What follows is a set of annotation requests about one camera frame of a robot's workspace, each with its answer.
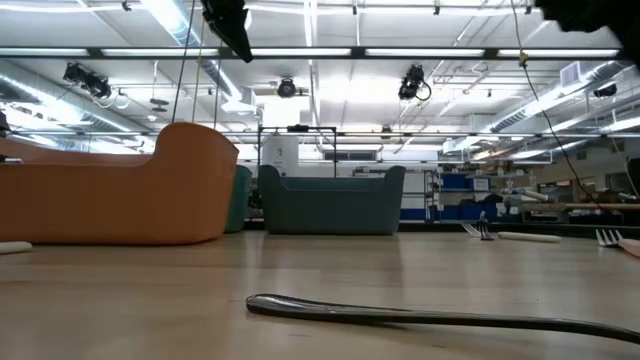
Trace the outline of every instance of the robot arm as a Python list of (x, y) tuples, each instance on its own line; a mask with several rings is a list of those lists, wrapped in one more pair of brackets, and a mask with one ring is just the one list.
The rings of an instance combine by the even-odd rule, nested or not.
[(201, 0), (209, 29), (245, 62), (251, 62), (251, 45), (244, 27), (249, 10), (244, 0)]
[(616, 35), (627, 57), (640, 65), (640, 2), (628, 0), (536, 0), (545, 20), (562, 31), (593, 32), (604, 26)]

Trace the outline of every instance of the metal frame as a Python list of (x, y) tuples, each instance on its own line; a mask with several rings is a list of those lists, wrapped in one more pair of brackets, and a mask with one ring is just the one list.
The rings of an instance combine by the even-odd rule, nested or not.
[[(220, 133), (227, 137), (250, 137), (255, 136), (256, 134), (260, 136), (261, 134), (272, 134), (274, 132), (265, 132), (263, 130), (275, 130), (275, 129), (286, 129), (286, 127), (262, 127), (259, 131), (220, 131)], [(370, 137), (370, 138), (380, 138), (384, 137), (418, 137), (418, 138), (447, 138), (447, 137), (466, 137), (466, 136), (478, 136), (478, 137), (489, 137), (489, 138), (512, 138), (512, 137), (523, 137), (525, 139), (542, 139), (542, 138), (554, 138), (554, 135), (551, 133), (479, 133), (479, 132), (390, 132), (390, 133), (382, 133), (382, 132), (339, 132), (336, 127), (330, 126), (322, 126), (322, 127), (309, 127), (309, 130), (312, 129), (321, 129), (321, 130), (331, 130), (334, 133), (334, 139), (338, 137)], [(159, 131), (149, 131), (149, 132), (140, 132), (140, 131), (41, 131), (41, 130), (33, 130), (33, 131), (13, 131), (11, 134), (15, 135), (42, 135), (42, 136), (158, 136), (160, 134)], [(300, 133), (279, 133), (280, 135), (285, 136), (297, 136)], [(321, 137), (326, 136), (322, 133), (307, 133), (305, 136), (307, 137)], [(556, 133), (556, 136), (559, 139), (577, 139), (577, 140), (589, 140), (589, 139), (637, 139), (640, 138), (640, 133), (635, 132), (619, 132), (619, 133), (611, 133), (611, 134), (580, 134), (580, 133)]]
[[(273, 132), (268, 132), (269, 134), (279, 134), (279, 135), (283, 135), (283, 134), (290, 134), (290, 135), (300, 135), (300, 134), (305, 134), (305, 136), (309, 136), (311, 134), (309, 134), (309, 132), (286, 132), (286, 133), (279, 133), (278, 130), (280, 129), (284, 129), (284, 130), (288, 130), (288, 127), (286, 126), (258, 126), (258, 167), (256, 169), (256, 174), (258, 174), (258, 177), (260, 177), (260, 162), (262, 160), (262, 154), (260, 153), (260, 150), (262, 148), (262, 134), (264, 133), (264, 130), (274, 130)], [(337, 178), (338, 177), (338, 129), (335, 126), (309, 126), (309, 127), (305, 127), (305, 130), (315, 130), (317, 131), (317, 133), (313, 133), (313, 135), (315, 135), (314, 137), (319, 137), (319, 136), (325, 136), (322, 133), (322, 130), (329, 130), (331, 132), (333, 132), (333, 177)]]
[[(344, 50), (344, 55), (327, 55), (327, 54), (312, 54), (312, 55), (282, 55), (282, 54), (273, 54), (273, 55), (254, 55), (254, 59), (256, 60), (266, 60), (266, 59), (301, 59), (301, 60), (399, 60), (399, 59), (408, 59), (408, 60), (494, 60), (494, 61), (510, 61), (510, 60), (518, 60), (519, 55), (499, 55), (500, 50), (515, 50), (519, 51), (518, 48), (509, 48), (509, 47), (389, 47), (389, 46), (375, 46), (375, 47), (363, 47), (363, 46), (352, 46), (352, 47), (256, 47), (252, 50), (290, 50), (295, 52), (296, 50), (304, 51), (310, 49), (327, 49), (327, 50)], [(482, 50), (482, 52), (478, 55), (442, 55), (437, 52), (429, 55), (420, 55), (420, 54), (402, 54), (402, 55), (369, 55), (367, 54), (367, 50), (373, 49), (384, 49), (384, 50), (441, 50), (442, 52), (464, 52), (465, 50)], [(60, 53), (62, 50), (86, 50), (86, 52), (82, 55), (80, 54), (64, 54)], [(108, 55), (105, 54), (105, 50), (119, 50), (119, 51), (166, 51), (166, 50), (175, 50), (175, 54), (129, 54), (129, 55)], [(525, 51), (534, 51), (534, 50), (584, 50), (584, 51), (593, 51), (593, 50), (618, 50), (618, 49), (589, 49), (589, 48), (546, 48), (546, 47), (527, 47)], [(203, 53), (209, 55), (203, 55), (199, 57), (196, 52), (193, 54), (187, 54), (184, 56), (184, 48), (179, 47), (48, 47), (48, 46), (0, 46), (0, 59), (63, 59), (63, 60), (182, 60), (183, 58), (187, 60), (198, 60), (199, 58), (203, 60), (218, 60), (218, 59), (228, 59), (228, 60), (240, 60), (231, 49), (226, 47), (203, 47)], [(620, 49), (620, 51), (613, 56), (593, 56), (593, 55), (548, 55), (548, 56), (535, 56), (529, 59), (529, 62), (532, 61), (574, 61), (574, 60), (591, 60), (591, 61), (609, 61), (609, 60), (627, 60), (629, 57), (625, 54), (625, 52)]]

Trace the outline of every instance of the table surface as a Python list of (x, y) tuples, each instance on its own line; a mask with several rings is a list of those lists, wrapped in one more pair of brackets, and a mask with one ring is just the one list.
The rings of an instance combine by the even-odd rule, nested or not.
[(248, 313), (245, 298), (265, 292), (640, 330), (640, 261), (595, 240), (245, 232), (188, 247), (37, 246), (0, 255), (0, 359), (640, 358), (637, 345), (584, 335)]

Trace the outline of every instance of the blue bin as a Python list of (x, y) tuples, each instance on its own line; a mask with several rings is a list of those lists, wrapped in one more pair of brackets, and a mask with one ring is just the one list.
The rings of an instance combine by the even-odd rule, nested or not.
[(484, 210), (482, 205), (460, 206), (460, 220), (476, 221), (480, 219), (480, 214)]
[(431, 220), (434, 221), (460, 219), (459, 207), (457, 205), (445, 205), (442, 211), (438, 211), (436, 205), (431, 205), (429, 206), (429, 215), (431, 216)]
[(485, 216), (489, 220), (495, 220), (498, 217), (498, 207), (496, 204), (484, 205)]
[(424, 220), (426, 217), (425, 209), (400, 209), (400, 220)]
[(443, 189), (467, 188), (467, 176), (464, 174), (444, 174), (441, 179)]

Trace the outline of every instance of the ceiling light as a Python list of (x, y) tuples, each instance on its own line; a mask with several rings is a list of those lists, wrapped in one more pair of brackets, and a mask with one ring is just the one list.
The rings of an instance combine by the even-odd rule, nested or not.
[[(105, 56), (122, 56), (122, 57), (135, 57), (135, 56), (149, 56), (149, 57), (171, 57), (171, 56), (183, 56), (184, 49), (172, 48), (172, 49), (102, 49), (102, 53)], [(187, 49), (187, 56), (199, 56), (200, 49)], [(202, 56), (217, 56), (217, 49), (202, 49)]]
[(1, 48), (2, 56), (89, 56), (87, 49)]
[(526, 158), (530, 158), (530, 157), (534, 157), (537, 155), (540, 155), (542, 153), (544, 153), (546, 150), (529, 150), (529, 151), (522, 151), (516, 154), (513, 154), (510, 156), (511, 159), (526, 159)]
[[(567, 57), (567, 58), (610, 58), (618, 55), (620, 49), (524, 49), (530, 58), (536, 57)], [(519, 49), (504, 49), (498, 51), (498, 57), (518, 57)]]
[(601, 127), (600, 129), (598, 129), (598, 132), (609, 133), (629, 129), (636, 126), (640, 126), (640, 117), (616, 121), (611, 125)]
[(367, 49), (365, 54), (369, 56), (406, 56), (406, 57), (480, 57), (484, 55), (484, 49), (397, 49), (379, 48)]
[(252, 49), (254, 56), (349, 56), (351, 49), (343, 48), (261, 48)]

